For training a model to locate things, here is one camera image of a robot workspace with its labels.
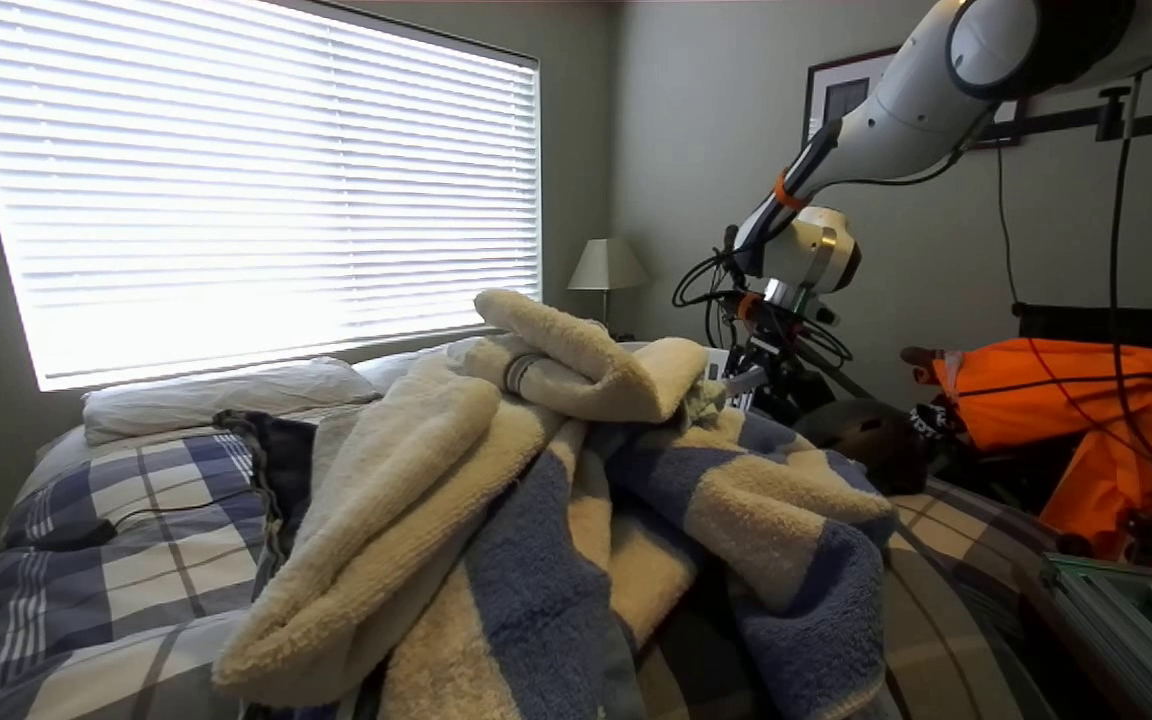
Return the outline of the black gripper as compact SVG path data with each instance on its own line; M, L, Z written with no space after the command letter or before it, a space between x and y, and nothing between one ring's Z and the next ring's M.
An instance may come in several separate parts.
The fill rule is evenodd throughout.
M852 346L833 330L825 302L793 313L751 290L731 290L725 299L725 324L731 390L780 424L833 402L837 386L849 383L844 365Z

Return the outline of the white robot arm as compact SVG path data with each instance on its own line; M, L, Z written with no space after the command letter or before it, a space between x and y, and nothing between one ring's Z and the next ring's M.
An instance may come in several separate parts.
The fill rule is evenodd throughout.
M868 95L821 124L737 225L737 270L768 288L763 247L833 182L888 182L960 152L1006 99L1152 63L1152 0L932 0Z

